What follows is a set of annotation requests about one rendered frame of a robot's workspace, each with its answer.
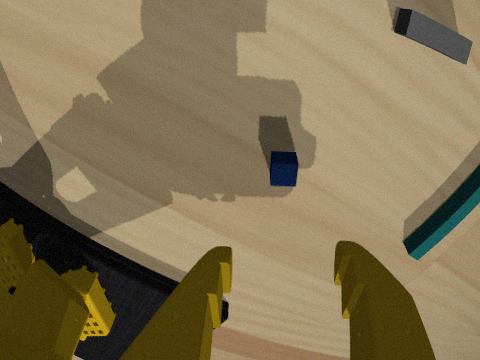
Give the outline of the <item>turquoise rod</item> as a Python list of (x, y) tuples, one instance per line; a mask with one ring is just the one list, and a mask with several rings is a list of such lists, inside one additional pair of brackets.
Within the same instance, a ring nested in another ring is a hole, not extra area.
[(417, 261), (451, 232), (480, 203), (480, 165), (455, 193), (403, 241)]

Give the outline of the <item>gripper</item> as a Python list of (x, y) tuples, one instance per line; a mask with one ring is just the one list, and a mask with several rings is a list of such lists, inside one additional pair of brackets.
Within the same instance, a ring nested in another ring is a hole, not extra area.
[[(210, 360), (231, 292), (232, 248), (209, 250), (182, 279), (119, 360)], [(436, 360), (411, 294), (369, 251), (335, 249), (334, 284), (350, 320), (350, 360)]]

